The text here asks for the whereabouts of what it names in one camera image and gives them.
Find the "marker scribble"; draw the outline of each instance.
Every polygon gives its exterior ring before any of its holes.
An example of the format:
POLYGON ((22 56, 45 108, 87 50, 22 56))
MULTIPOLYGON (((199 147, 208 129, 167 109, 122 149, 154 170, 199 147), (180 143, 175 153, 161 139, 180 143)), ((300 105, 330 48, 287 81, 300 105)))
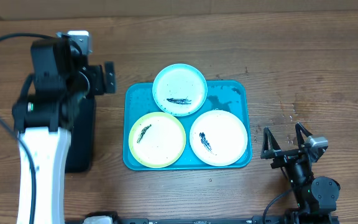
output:
POLYGON ((151 126, 152 126, 152 125, 150 124, 150 125, 148 125, 148 126, 146 126, 146 127, 144 127, 144 128, 142 129, 142 131, 141 131, 140 134, 139 134, 139 137, 137 138, 137 141, 136 141, 137 144, 140 143, 140 141, 142 140, 144 134, 146 133, 146 131, 147 131, 151 126))
POLYGON ((189 105, 191 104, 191 100, 187 99, 174 99, 174 98, 167 98, 167 101, 170 103, 176 103, 179 105, 189 105))
POLYGON ((200 133, 200 139, 201 139, 201 143, 203 143, 204 147, 206 148, 206 150, 212 154, 214 154, 212 152, 212 147, 211 145, 209 144, 209 142, 206 140, 205 138, 205 134, 204 133, 200 133))

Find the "black cable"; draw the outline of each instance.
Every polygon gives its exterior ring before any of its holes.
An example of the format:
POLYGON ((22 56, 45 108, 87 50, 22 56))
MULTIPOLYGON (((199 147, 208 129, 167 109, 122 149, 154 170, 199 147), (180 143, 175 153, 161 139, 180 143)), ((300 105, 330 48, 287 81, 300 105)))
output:
MULTIPOLYGON (((42 34, 30 34, 30 33, 15 33, 15 34, 8 34, 0 37, 0 42, 9 38, 13 37, 38 37, 42 39, 51 39, 53 37, 48 35, 42 35, 42 34)), ((35 179, 35 167, 34 167, 34 161, 32 159, 31 153, 27 146, 24 144, 24 142, 17 137, 15 132, 0 118, 0 125, 14 138, 16 141, 20 143, 20 145, 23 147, 25 154, 27 155, 27 158, 29 159, 30 164, 30 172, 31 172, 31 209, 30 209, 30 218, 29 223, 34 223, 35 218, 35 201, 37 196, 37 183, 35 179)))
POLYGON ((7 34, 0 37, 0 42, 13 37, 38 37, 42 39, 51 39, 53 37, 42 34, 30 34, 30 33, 15 33, 15 34, 7 34))
POLYGON ((283 175, 284 175, 284 178, 286 178, 286 179, 288 180, 288 177, 287 177, 287 175, 285 174, 285 172, 284 172, 283 168, 282 168, 282 167, 280 167, 280 169, 281 169, 281 173, 283 173, 283 175))
POLYGON ((286 192, 280 194, 279 196, 277 196, 275 199, 273 199, 268 205, 267 207, 265 208, 265 211, 264 211, 264 214, 262 215, 262 223, 263 224, 266 224, 266 214, 267 214, 267 210, 269 210, 269 208, 278 200, 280 200, 282 197, 285 197, 287 196, 289 193, 291 193, 292 189, 290 190, 287 190, 286 192))

